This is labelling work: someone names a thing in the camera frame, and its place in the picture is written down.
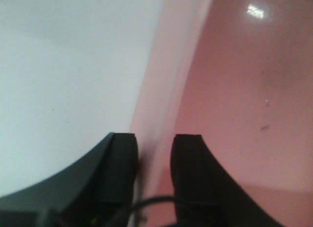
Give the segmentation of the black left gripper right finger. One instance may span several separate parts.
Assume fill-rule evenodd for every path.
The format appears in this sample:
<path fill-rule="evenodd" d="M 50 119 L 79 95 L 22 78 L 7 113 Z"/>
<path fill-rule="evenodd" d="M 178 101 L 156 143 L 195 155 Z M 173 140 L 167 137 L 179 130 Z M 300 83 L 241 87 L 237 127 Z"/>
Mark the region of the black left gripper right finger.
<path fill-rule="evenodd" d="M 280 227 L 234 181 L 201 135 L 177 134 L 170 156 L 177 221 L 200 227 Z"/>

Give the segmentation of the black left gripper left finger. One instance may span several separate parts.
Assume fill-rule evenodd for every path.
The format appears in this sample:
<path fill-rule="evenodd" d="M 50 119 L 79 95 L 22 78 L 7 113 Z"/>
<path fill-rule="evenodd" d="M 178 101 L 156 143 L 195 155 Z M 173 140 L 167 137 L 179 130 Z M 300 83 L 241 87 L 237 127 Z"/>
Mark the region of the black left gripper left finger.
<path fill-rule="evenodd" d="M 132 203 L 134 134 L 109 133 L 76 162 L 0 200 L 3 227 L 102 227 Z"/>

